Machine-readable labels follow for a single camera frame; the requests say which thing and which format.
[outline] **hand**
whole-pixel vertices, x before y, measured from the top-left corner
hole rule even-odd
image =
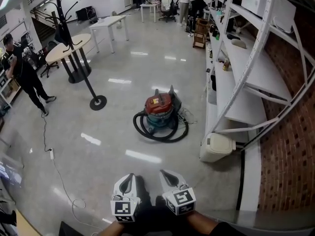
[[[17,58],[16,58],[16,56],[15,56],[15,57],[13,58],[13,60],[12,60],[12,63],[11,63],[11,66],[12,66],[12,67],[15,67],[16,61],[17,61]]]

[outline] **white floor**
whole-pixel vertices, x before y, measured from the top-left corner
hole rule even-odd
[[[87,204],[75,213],[85,223],[105,228],[108,223],[102,218],[113,220],[110,200],[114,183],[128,173],[142,175],[154,201],[162,192],[160,169],[182,174],[194,187],[198,211],[210,214],[212,210],[235,209],[240,156],[233,154],[213,165],[198,159],[205,130],[205,51],[193,48],[192,38],[174,22],[154,24],[148,11],[145,23],[140,12],[127,14],[132,14],[127,18],[130,41],[125,41],[124,29],[114,28],[114,54],[105,30],[97,32],[100,53],[92,41],[84,47],[91,61],[89,80],[96,94],[108,100],[104,109],[95,112],[89,108],[92,96],[86,84],[70,84],[62,66],[43,79],[47,93],[57,96],[47,105],[47,147],[54,148],[56,166],[70,198],[84,199]],[[168,90],[171,85],[198,123],[190,125],[188,136],[178,143],[149,141],[137,133],[132,118],[143,110],[156,88]],[[1,136],[12,143],[7,153],[25,165],[14,174],[7,171],[11,181],[6,186],[17,208],[43,235],[58,235],[61,221],[83,235],[98,231],[72,217],[71,202],[44,152],[44,120],[39,110],[24,92],[13,106],[15,113],[6,115]],[[94,143],[87,136],[94,138]],[[155,162],[126,155],[130,151],[154,157]],[[13,180],[18,176],[22,181]]]

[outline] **coat rack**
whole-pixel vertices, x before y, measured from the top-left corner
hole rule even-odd
[[[79,68],[79,72],[81,73],[81,76],[83,77],[85,83],[87,84],[88,86],[88,89],[90,90],[92,96],[93,96],[93,99],[90,101],[90,108],[92,110],[100,110],[102,109],[103,107],[105,107],[106,103],[107,103],[107,99],[105,96],[103,95],[96,95],[89,80],[88,80],[88,77],[86,75],[86,73],[84,72],[84,69],[81,65],[81,62],[79,60],[79,57],[76,53],[76,50],[74,49],[74,46],[80,44],[82,41],[80,41],[79,43],[73,43],[72,41],[72,38],[71,38],[71,35],[70,35],[70,32],[69,32],[69,29],[68,29],[68,25],[67,25],[67,21],[71,18],[71,16],[66,19],[66,16],[68,14],[68,12],[78,3],[76,2],[67,12],[66,14],[64,15],[63,14],[63,9],[62,9],[62,5],[61,5],[61,1],[62,0],[56,0],[57,1],[57,4],[53,3],[53,2],[47,2],[47,3],[52,3],[54,6],[56,6],[57,8],[57,12],[58,12],[58,16],[59,17],[48,17],[50,19],[57,19],[59,20],[59,25],[58,25],[58,30],[59,30],[59,34],[60,34],[60,37],[62,38],[63,40],[63,43],[66,45],[66,46],[69,46],[69,48],[64,51],[64,52],[67,52],[71,49],[71,53],[74,57],[74,60],[75,62],[77,63],[77,66]],[[82,55],[82,58],[85,58],[85,55],[83,53],[83,51],[81,52],[81,55]]]

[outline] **black shirt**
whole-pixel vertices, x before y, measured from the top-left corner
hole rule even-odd
[[[27,74],[34,71],[33,67],[27,61],[23,60],[22,53],[23,48],[21,47],[21,45],[14,43],[13,51],[6,50],[2,58],[2,65],[4,70],[6,71],[10,69],[10,63],[8,60],[9,57],[12,54],[16,56],[17,61],[13,70],[13,76],[15,78],[25,77]]]

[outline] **bottle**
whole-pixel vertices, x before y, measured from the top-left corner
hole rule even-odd
[[[224,71],[227,71],[228,68],[229,68],[229,66],[230,66],[230,60],[229,60],[228,58],[225,58],[222,69],[223,69]]]

